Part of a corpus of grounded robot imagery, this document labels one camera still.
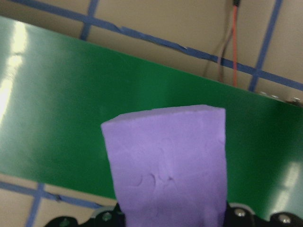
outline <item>blue painter's tape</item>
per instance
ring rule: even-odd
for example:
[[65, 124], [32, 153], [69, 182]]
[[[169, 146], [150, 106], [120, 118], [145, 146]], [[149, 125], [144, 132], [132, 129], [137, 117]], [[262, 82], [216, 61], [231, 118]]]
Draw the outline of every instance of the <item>blue painter's tape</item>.
[[79, 21], [83, 21], [86, 22], [87, 21], [87, 16], [81, 14], [81, 13], [76, 13], [67, 9], [62, 9], [60, 7], [57, 6], [53, 6], [50, 4], [46, 4], [43, 2], [39, 2], [36, 0], [10, 0], [12, 2], [16, 2], [16, 3], [20, 3], [35, 9], [39, 9], [45, 12], [49, 12], [52, 14], [56, 14], [62, 17], [66, 17], [69, 19], [74, 19], [74, 20], [79, 20]]
[[[88, 16], [89, 17], [94, 17], [96, 13], [96, 9], [98, 6], [99, 0], [91, 0], [89, 4], [89, 9], [88, 9]], [[87, 37], [89, 36], [89, 31], [90, 31], [91, 24], [89, 23], [84, 23], [83, 29], [81, 31], [80, 39], [86, 41]]]
[[[173, 43], [173, 42], [161, 39], [161, 38], [157, 38], [152, 35], [147, 35], [147, 34], [132, 30], [127, 27], [119, 28], [113, 23], [110, 23], [110, 22], [107, 22], [104, 20], [100, 20], [100, 19], [94, 18], [92, 16], [86, 16], [86, 15], [82, 15], [79, 13], [75, 13], [70, 10], [55, 7], [55, 6], [46, 4], [46, 3], [41, 3], [36, 0], [10, 0], [10, 1], [24, 4], [24, 5], [36, 8], [36, 9], [44, 10], [46, 12], [50, 12], [50, 13], [53, 13], [53, 14], [56, 14], [56, 15], [59, 15], [62, 17], [67, 17], [67, 18], [78, 20], [78, 21], [82, 21], [85, 24], [94, 25], [94, 26], [97, 26], [97, 27], [100, 27], [100, 28], [103, 28], [103, 29], [106, 29], [106, 30], [109, 30], [112, 32], [116, 32], [116, 33], [119, 33], [122, 35], [127, 35], [127, 36], [130, 36], [133, 38], [143, 39], [143, 40], [146, 40], [149, 42], [153, 42], [158, 45], [163, 45], [168, 48], [172, 48], [174, 50], [180, 51], [182, 53], [185, 53], [187, 55], [190, 55], [190, 56], [193, 56], [196, 58], [205, 59], [205, 60], [209, 60], [209, 61], [213, 61], [213, 62], [216, 62], [218, 59], [217, 56], [214, 56], [214, 55], [211, 55], [211, 54], [208, 54], [208, 53], [196, 50], [196, 49], [192, 49], [189, 47], [183, 47], [177, 43]], [[91, 9], [89, 9], [89, 13], [93, 13], [94, 7], [97, 7], [97, 4], [98, 4], [97, 2], [98, 2], [97, 0], [92, 0], [92, 2], [91, 2], [92, 7], [91, 7]], [[265, 39], [264, 39], [264, 42], [263, 42], [263, 45], [261, 48], [261, 52], [260, 52], [260, 55], [258, 58], [258, 62], [257, 62], [257, 66], [256, 66], [257, 68], [255, 69], [253, 67], [243, 65], [240, 63], [237, 64], [238, 71], [242, 71], [242, 72], [251, 74], [253, 76], [251, 83], [250, 83], [250, 88], [249, 88], [250, 91], [255, 90], [259, 77], [269, 79], [273, 82], [280, 83], [285, 86], [291, 85], [292, 88], [302, 90], [302, 84], [300, 84], [296, 81], [289, 80], [289, 79], [286, 79], [286, 78], [283, 78], [283, 77], [280, 77], [280, 76], [277, 76], [274, 74], [270, 74], [267, 72], [263, 72], [261, 70], [281, 4], [282, 4], [282, 0], [276, 0], [276, 4], [275, 4], [275, 7], [274, 7], [274, 10], [273, 10], [273, 13], [272, 13], [269, 25], [268, 25], [267, 33], [265, 35]], [[81, 39], [86, 39], [86, 37], [89, 33], [89, 27], [90, 26], [88, 26], [87, 28], [85, 28], [85, 27], [83, 28], [83, 35], [81, 36]], [[222, 65], [225, 67], [231, 68], [231, 69], [233, 68], [232, 61], [227, 60], [227, 59], [222, 59]]]
[[293, 81], [291, 79], [287, 79], [269, 72], [260, 71], [259, 75], [260, 78], [271, 80], [275, 83], [279, 83], [288, 87], [292, 87], [294, 89], [298, 89], [300, 91], [303, 91], [303, 84], [299, 83], [297, 81]]
[[81, 207], [87, 207], [87, 208], [91, 208], [91, 209], [98, 209], [98, 208], [102, 207], [101, 205], [96, 204], [94, 202], [77, 199], [77, 198], [73, 198], [73, 197], [69, 197], [69, 196], [65, 196], [65, 195], [54, 195], [54, 194], [50, 194], [48, 192], [44, 192], [43, 197], [46, 199], [49, 199], [49, 200], [56, 200], [58, 202], [62, 201], [62, 202], [66, 202], [68, 204], [81, 206]]
[[21, 194], [25, 194], [25, 195], [32, 195], [32, 196], [34, 196], [36, 193], [35, 189], [26, 188], [26, 187], [14, 185], [11, 183], [6, 183], [6, 182], [0, 182], [0, 188], [9, 190], [12, 192], [17, 192], [17, 193], [21, 193]]
[[90, 1], [89, 10], [88, 10], [88, 15], [90, 17], [93, 17], [95, 15], [98, 4], [99, 4], [99, 0], [91, 0]]
[[279, 11], [281, 9], [281, 5], [282, 5], [283, 0], [276, 0], [273, 12], [271, 14], [271, 18], [267, 27], [267, 31], [264, 37], [264, 41], [262, 44], [262, 48], [259, 54], [259, 58], [258, 58], [258, 62], [256, 65], [256, 72], [253, 75], [251, 82], [250, 82], [250, 86], [249, 86], [249, 91], [254, 92], [258, 83], [258, 78], [259, 78], [259, 71], [263, 68], [263, 64], [264, 64], [264, 60], [268, 51], [268, 47], [269, 47], [269, 43], [271, 40], [271, 37], [273, 35], [274, 29], [275, 29], [275, 24], [276, 24], [276, 20], [278, 18], [279, 15]]
[[34, 222], [35, 222], [35, 218], [39, 209], [39, 205], [40, 205], [40, 201], [41, 201], [41, 197], [43, 195], [44, 192], [44, 184], [43, 183], [39, 183], [38, 184], [38, 189], [34, 195], [34, 201], [33, 201], [33, 205], [32, 205], [32, 209], [30, 211], [29, 217], [27, 219], [27, 223], [26, 223], [26, 227], [32, 227], [34, 226]]

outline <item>metal screw head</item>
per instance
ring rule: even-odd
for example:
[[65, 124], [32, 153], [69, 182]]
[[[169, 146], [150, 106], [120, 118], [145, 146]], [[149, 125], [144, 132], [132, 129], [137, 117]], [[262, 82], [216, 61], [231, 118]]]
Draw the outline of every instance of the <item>metal screw head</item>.
[[246, 212], [245, 210], [237, 208], [235, 209], [235, 215], [237, 215], [238, 217], [244, 217], [246, 215]]
[[280, 214], [278, 218], [279, 218], [279, 221], [281, 221], [282, 223], [290, 223], [291, 222], [290, 217], [288, 217], [286, 214]]
[[106, 212], [102, 215], [102, 220], [103, 221], [109, 221], [110, 219], [112, 219], [112, 215], [109, 212]]
[[65, 218], [62, 222], [60, 222], [59, 227], [68, 227], [69, 225], [70, 221]]

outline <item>wire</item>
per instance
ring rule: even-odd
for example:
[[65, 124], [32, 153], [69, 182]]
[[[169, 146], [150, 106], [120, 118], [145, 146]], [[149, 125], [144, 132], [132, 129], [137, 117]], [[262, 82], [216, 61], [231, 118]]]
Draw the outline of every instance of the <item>wire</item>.
[[223, 66], [222, 66], [222, 58], [224, 57], [225, 55], [225, 51], [226, 51], [226, 48], [230, 42], [230, 40], [232, 39], [232, 28], [231, 28], [231, 31], [227, 37], [227, 39], [225, 40], [225, 43], [223, 44], [223, 47], [220, 51], [220, 54], [218, 56], [218, 60], [217, 60], [217, 63], [218, 63], [218, 72], [219, 72], [219, 82], [221, 83], [224, 83], [224, 76], [223, 76]]
[[233, 49], [233, 80], [234, 87], [237, 86], [237, 11], [238, 6], [233, 6], [233, 24], [232, 24], [232, 49]]

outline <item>green board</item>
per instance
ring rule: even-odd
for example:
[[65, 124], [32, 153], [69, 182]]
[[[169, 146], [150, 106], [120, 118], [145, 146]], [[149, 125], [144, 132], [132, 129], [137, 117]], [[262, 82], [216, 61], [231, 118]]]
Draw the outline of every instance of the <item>green board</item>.
[[0, 17], [0, 171], [114, 198], [100, 124], [226, 108], [228, 201], [303, 217], [303, 109]]

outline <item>foam block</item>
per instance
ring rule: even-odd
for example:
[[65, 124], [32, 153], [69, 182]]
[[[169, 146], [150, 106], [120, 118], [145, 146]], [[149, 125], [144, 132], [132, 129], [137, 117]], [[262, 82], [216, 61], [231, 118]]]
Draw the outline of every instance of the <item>foam block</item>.
[[225, 110], [207, 105], [127, 113], [101, 125], [127, 227], [221, 227]]

